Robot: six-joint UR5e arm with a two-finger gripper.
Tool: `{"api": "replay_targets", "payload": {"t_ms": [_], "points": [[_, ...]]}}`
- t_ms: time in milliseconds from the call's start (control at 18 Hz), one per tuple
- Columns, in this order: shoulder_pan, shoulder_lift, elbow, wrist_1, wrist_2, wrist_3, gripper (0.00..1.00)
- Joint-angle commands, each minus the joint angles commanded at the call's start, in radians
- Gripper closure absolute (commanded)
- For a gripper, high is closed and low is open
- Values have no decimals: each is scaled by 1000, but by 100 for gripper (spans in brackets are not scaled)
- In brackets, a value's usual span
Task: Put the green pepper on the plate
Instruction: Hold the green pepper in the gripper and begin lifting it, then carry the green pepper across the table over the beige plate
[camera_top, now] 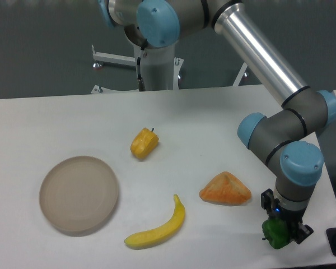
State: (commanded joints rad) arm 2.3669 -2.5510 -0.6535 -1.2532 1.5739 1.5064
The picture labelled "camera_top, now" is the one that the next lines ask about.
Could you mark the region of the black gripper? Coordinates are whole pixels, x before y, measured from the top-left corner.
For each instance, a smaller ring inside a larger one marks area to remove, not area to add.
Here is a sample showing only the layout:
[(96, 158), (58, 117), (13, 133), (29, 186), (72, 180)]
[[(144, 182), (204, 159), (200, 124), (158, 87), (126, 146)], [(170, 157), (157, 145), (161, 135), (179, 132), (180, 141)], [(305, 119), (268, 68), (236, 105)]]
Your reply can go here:
[(301, 244), (314, 230), (303, 224), (307, 200), (296, 202), (283, 197), (275, 198), (273, 191), (267, 189), (260, 196), (261, 207), (270, 218), (278, 218), (288, 223), (290, 241)]

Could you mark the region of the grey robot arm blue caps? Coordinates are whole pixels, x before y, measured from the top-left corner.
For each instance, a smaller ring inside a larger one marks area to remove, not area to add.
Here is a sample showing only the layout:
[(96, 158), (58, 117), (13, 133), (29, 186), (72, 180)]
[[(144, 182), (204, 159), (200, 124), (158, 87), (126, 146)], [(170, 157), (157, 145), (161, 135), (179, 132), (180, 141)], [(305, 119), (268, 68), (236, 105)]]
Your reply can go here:
[(312, 234), (302, 221), (321, 177), (324, 157), (305, 141), (336, 119), (336, 97), (314, 91), (256, 28), (241, 1), (99, 1), (109, 27), (123, 26), (134, 45), (139, 91), (171, 90), (174, 49), (183, 37), (207, 27), (222, 35), (276, 99), (282, 110), (248, 115), (237, 134), (247, 149), (276, 176), (261, 195), (268, 219), (264, 239), (274, 249), (301, 243)]

